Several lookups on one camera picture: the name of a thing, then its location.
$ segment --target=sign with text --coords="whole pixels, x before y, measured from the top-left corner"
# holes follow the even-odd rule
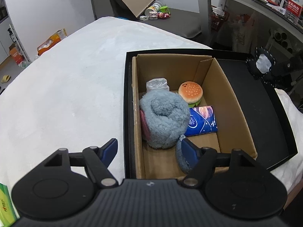
[[[288,0],[287,10],[295,16],[300,17],[303,6],[303,0]]]

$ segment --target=cabinet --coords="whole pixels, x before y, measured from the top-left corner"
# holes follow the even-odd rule
[[[11,46],[13,43],[11,37],[9,36],[9,32],[7,31],[10,23],[11,20],[9,18],[0,23],[0,43],[2,44],[7,55],[9,55],[9,46]]]
[[[0,64],[8,57],[6,51],[2,47],[2,44],[0,44]]]

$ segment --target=orange box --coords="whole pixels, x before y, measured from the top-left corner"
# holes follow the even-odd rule
[[[49,39],[47,39],[43,44],[41,44],[38,48],[38,55],[42,55],[45,51],[48,51],[50,48],[55,46],[61,40],[67,37],[67,33],[65,29],[59,30],[52,34]]]
[[[15,43],[9,47],[9,54],[11,57],[13,57],[17,64],[20,64],[24,60],[24,56],[20,53],[18,45]]]

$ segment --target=black tray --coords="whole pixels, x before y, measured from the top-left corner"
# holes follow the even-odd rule
[[[126,178],[136,178],[131,59],[138,54],[192,54],[215,57],[240,103],[258,153],[257,161],[268,170],[273,170],[298,153],[289,120],[276,91],[263,81],[254,80],[247,70],[245,61],[249,54],[205,49],[133,51],[126,54],[124,76]]]

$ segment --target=toy hamburger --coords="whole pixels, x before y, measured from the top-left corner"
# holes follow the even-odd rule
[[[197,83],[187,81],[180,85],[178,93],[188,103],[189,107],[195,107],[201,102],[203,90]]]

